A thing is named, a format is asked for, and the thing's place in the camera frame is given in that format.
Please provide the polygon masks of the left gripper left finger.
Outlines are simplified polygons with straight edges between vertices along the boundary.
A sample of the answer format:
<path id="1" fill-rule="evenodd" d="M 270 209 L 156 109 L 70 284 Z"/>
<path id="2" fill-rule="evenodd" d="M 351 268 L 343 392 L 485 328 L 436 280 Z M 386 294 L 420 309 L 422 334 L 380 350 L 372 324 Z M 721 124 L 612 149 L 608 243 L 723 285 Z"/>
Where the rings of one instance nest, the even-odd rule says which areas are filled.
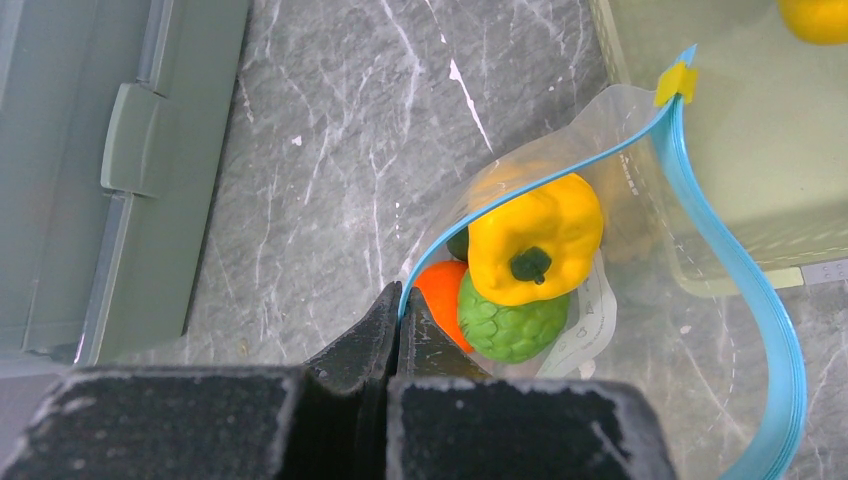
<path id="1" fill-rule="evenodd" d="M 292 366 L 90 367 L 46 394 L 5 479 L 381 479 L 401 286 Z"/>

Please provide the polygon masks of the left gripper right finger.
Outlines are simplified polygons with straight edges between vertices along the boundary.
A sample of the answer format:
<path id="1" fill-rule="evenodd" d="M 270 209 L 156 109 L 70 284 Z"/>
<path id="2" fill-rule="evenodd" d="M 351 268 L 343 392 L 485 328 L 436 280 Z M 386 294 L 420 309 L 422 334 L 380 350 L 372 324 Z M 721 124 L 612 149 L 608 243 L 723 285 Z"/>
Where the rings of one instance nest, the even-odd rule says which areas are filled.
<path id="1" fill-rule="evenodd" d="M 663 429 L 634 386 L 497 379 L 456 352 L 412 291 L 387 388 L 388 479 L 674 479 Z"/>

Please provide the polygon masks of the light green custard apple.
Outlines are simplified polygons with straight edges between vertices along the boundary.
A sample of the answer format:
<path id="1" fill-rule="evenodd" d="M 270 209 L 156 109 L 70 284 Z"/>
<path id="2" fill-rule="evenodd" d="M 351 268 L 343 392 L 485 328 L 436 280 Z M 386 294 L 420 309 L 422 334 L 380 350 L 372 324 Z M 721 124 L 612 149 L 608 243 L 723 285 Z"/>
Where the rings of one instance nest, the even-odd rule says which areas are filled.
<path id="1" fill-rule="evenodd" d="M 571 296 L 519 306 L 485 299 L 465 274 L 458 293 L 458 325 L 483 357 L 505 364 L 524 363 L 549 347 L 568 323 Z"/>

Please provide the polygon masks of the orange fruit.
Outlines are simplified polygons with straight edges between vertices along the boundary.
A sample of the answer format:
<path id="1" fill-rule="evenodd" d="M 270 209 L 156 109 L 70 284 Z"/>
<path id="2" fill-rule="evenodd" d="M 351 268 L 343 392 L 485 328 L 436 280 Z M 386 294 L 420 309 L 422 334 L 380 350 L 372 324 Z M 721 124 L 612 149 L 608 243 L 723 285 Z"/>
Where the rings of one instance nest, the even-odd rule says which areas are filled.
<path id="1" fill-rule="evenodd" d="M 442 331 L 465 353 L 473 347 L 465 339 L 458 323 L 458 296 L 466 263 L 446 260 L 426 267 L 414 282 L 422 293 L 428 309 Z"/>

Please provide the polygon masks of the dark green avocado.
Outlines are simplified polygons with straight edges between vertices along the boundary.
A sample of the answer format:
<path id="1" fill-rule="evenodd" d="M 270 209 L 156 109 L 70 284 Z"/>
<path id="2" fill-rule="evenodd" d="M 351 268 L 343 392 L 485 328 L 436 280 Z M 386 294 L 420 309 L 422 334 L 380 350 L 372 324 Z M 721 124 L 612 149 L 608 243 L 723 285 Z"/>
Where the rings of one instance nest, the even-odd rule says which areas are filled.
<path id="1" fill-rule="evenodd" d="M 469 229 L 465 227 L 447 240 L 446 248 L 454 259 L 468 262 L 469 238 Z"/>

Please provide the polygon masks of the yellow bell pepper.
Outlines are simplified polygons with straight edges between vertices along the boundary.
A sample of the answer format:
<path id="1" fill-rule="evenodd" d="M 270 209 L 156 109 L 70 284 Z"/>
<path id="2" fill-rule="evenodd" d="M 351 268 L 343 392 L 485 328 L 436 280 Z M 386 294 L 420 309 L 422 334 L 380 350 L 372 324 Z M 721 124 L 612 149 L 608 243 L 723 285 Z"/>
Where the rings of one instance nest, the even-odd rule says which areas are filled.
<path id="1" fill-rule="evenodd" d="M 469 273 L 485 299 L 504 306 L 551 300 L 589 275 L 604 216 L 590 184 L 569 174 L 469 225 Z"/>

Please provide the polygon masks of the clear zip top bag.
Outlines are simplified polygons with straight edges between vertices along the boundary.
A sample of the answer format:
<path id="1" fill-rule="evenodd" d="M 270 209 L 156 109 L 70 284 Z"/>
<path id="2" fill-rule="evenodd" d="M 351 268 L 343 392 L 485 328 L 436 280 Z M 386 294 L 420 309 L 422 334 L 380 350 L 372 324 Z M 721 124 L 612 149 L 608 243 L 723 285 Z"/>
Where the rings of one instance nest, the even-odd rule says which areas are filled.
<path id="1" fill-rule="evenodd" d="M 486 215 L 526 220 L 556 182 L 592 187 L 604 220 L 586 253 L 567 247 L 551 278 L 574 273 L 569 320 L 533 356 L 483 356 L 499 375 L 587 370 L 656 401 L 678 473 L 779 479 L 803 437 L 807 381 L 790 316 L 764 272 L 705 198 L 689 161 L 684 50 L 655 90 L 615 84 L 564 128 L 450 189 L 407 265 L 416 280 L 448 241 Z"/>

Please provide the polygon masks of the pale green perforated basket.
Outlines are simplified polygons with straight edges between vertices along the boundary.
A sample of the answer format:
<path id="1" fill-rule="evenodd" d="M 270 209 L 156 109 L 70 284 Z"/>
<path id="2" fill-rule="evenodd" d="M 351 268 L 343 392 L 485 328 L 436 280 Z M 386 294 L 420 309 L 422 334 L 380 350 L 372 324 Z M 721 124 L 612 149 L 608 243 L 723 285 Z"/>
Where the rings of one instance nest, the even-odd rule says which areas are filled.
<path id="1" fill-rule="evenodd" d="M 686 49 L 685 144 L 713 210 L 775 288 L 847 277 L 847 48 L 774 1 L 594 1 L 609 78 L 648 90 Z"/>

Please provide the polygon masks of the yellow bananas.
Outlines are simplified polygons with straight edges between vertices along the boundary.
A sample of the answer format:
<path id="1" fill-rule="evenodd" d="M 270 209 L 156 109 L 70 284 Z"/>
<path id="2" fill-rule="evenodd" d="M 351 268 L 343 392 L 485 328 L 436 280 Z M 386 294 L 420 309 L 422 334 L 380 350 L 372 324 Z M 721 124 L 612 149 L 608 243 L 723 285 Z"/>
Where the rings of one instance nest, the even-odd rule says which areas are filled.
<path id="1" fill-rule="evenodd" d="M 798 39 L 820 46 L 847 42 L 847 0 L 778 0 L 788 30 Z"/>

